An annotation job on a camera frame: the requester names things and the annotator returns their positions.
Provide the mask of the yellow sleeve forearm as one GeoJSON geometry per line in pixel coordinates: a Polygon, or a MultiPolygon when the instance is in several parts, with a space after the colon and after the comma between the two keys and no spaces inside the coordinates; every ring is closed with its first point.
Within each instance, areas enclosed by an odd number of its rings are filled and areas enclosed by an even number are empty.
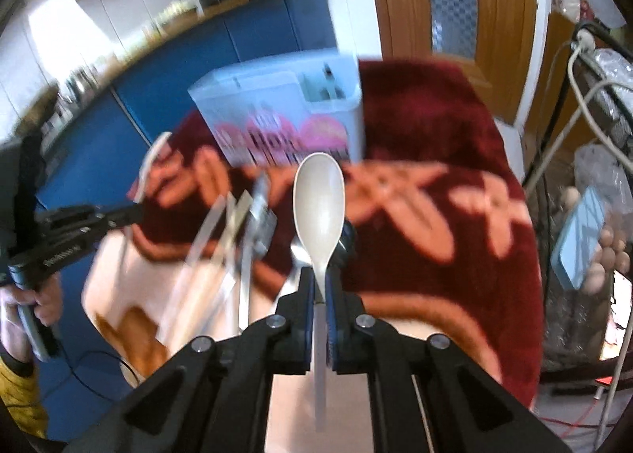
{"type": "Polygon", "coordinates": [[[26,434],[45,438],[48,414],[40,401],[38,372],[33,361],[21,362],[1,348],[1,399],[26,434]]]}

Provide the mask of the person's left hand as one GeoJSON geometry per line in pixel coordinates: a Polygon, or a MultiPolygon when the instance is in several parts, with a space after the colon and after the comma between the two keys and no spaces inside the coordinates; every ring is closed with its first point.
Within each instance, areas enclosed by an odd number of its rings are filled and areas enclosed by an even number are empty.
{"type": "Polygon", "coordinates": [[[32,346],[18,310],[31,309],[44,326],[57,323],[62,315],[62,289],[58,273],[42,283],[39,291],[21,290],[15,285],[1,288],[1,344],[16,361],[33,359],[32,346]]]}

